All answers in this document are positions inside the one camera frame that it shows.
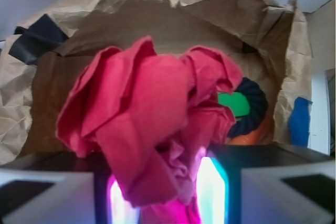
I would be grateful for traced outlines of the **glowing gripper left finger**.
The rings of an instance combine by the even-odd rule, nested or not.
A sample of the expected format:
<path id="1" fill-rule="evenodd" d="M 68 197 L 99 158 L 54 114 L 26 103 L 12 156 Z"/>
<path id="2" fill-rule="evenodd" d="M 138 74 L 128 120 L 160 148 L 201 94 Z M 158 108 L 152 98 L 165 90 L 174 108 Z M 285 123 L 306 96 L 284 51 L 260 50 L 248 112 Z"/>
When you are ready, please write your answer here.
<path id="1" fill-rule="evenodd" d="M 1 223 L 139 223 L 101 153 L 37 153 L 1 165 Z"/>

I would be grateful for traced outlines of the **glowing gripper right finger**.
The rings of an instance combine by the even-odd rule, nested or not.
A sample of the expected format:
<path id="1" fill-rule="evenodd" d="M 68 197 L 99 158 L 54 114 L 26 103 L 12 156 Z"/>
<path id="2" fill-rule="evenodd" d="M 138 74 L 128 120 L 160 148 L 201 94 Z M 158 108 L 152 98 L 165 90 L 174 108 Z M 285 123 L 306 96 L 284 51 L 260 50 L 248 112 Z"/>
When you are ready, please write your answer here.
<path id="1" fill-rule="evenodd" d="M 211 145 L 196 181 L 202 223 L 335 223 L 335 160 L 293 145 Z"/>

